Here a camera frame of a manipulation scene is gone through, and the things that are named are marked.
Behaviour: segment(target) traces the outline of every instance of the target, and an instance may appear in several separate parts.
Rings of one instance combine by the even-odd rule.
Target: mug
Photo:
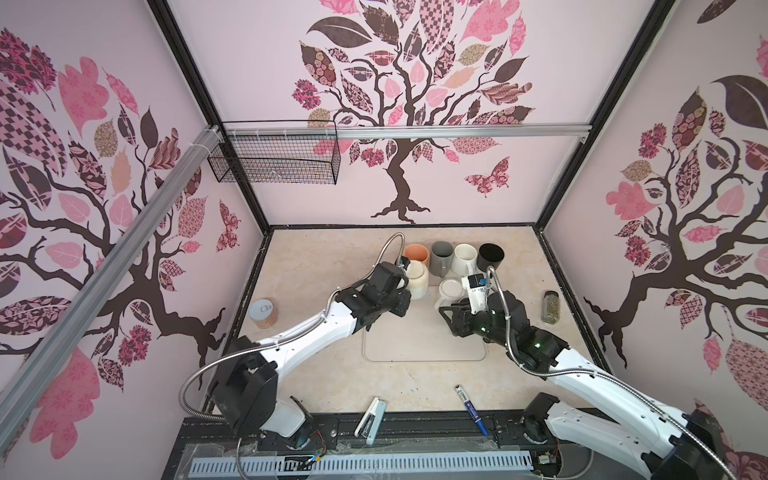
[[[402,255],[410,260],[418,260],[419,262],[424,263],[425,266],[429,265],[429,250],[427,250],[427,247],[419,245],[418,243],[408,245],[406,249],[403,250]]]
[[[504,250],[495,243],[483,243],[478,249],[478,270],[485,272],[488,265],[498,268],[504,259]]]
[[[406,289],[411,292],[411,300],[423,298],[427,294],[427,286],[429,285],[429,271],[427,267],[418,260],[411,260],[406,270],[406,275],[408,275],[408,286]]]
[[[448,303],[458,302],[464,296],[464,287],[462,283],[455,278],[447,278],[440,282],[439,287],[440,300],[435,304],[435,310],[440,310],[443,302],[448,300]]]
[[[451,271],[459,276],[473,275],[476,271],[478,251],[468,243],[456,245],[453,249],[453,261]]]
[[[453,260],[453,245],[443,240],[432,244],[432,251],[429,254],[429,272],[434,276],[445,278],[445,275],[451,269]]]

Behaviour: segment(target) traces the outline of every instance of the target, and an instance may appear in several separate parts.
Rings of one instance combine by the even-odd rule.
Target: butterfly
[[[237,226],[242,220],[237,219],[237,215],[231,214],[229,207],[224,205],[224,202],[219,200],[219,211],[221,212],[221,220],[224,220],[224,232],[219,236],[219,241],[216,242],[216,251],[220,252],[225,248],[234,248],[237,246]]]
[[[509,157],[498,162],[493,171],[487,177],[485,175],[470,175],[464,180],[470,184],[475,185],[478,188],[478,192],[488,197],[488,192],[493,190],[493,186],[501,187],[502,185],[509,188],[507,181],[509,181],[509,175],[505,172],[509,168]]]

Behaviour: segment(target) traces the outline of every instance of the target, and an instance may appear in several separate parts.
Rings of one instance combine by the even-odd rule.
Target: pink wall
[[[706,405],[765,478],[768,5],[709,4],[674,13],[547,233],[613,370]]]
[[[174,10],[225,120],[332,115],[340,123],[349,117],[349,125],[386,126],[418,125],[422,108],[427,125],[456,115],[474,124],[508,108],[518,109],[510,118],[530,124],[589,122],[650,4],[227,0],[174,2]],[[335,24],[362,33],[340,35],[351,30]],[[418,40],[409,42],[414,32]],[[386,59],[396,56],[397,45],[409,51],[415,42],[425,47],[424,61]],[[496,48],[501,56],[484,74]],[[511,76],[513,65],[519,70]],[[429,77],[435,67],[439,74]],[[400,108],[405,113],[397,119]],[[354,163],[349,152],[356,147],[347,142],[337,185],[254,188],[276,224],[535,221],[574,138],[495,140],[477,147],[462,146],[464,140],[403,141],[391,158],[381,140],[361,144],[361,155],[373,149],[370,161]],[[413,156],[423,145],[430,159]]]
[[[204,121],[141,1],[16,2],[0,28],[4,385]],[[259,242],[237,187],[204,164],[4,452],[0,475],[159,477],[185,416],[179,385],[217,355]]]

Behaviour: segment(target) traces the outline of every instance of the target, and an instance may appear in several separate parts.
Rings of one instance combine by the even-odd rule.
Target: black mesh basket
[[[274,127],[277,122],[302,126]],[[336,184],[341,164],[336,122],[309,121],[309,127],[306,120],[224,123],[234,152],[222,143],[208,157],[219,182],[237,181],[232,163],[239,161],[250,182]],[[248,126],[238,130],[233,124]]]

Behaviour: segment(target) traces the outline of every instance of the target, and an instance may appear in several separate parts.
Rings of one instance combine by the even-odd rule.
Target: marker
[[[467,396],[467,392],[464,391],[462,386],[457,385],[456,393],[458,393],[458,397],[462,400],[462,402],[464,402],[464,407],[467,408],[467,412],[469,412],[469,416],[472,417],[472,421],[476,423],[477,426],[480,428],[480,432],[482,432],[483,435],[489,435],[488,429],[483,424],[482,419],[480,418],[480,415],[478,415],[478,411],[475,410],[475,406],[472,405],[472,402],[469,400],[469,397]]]

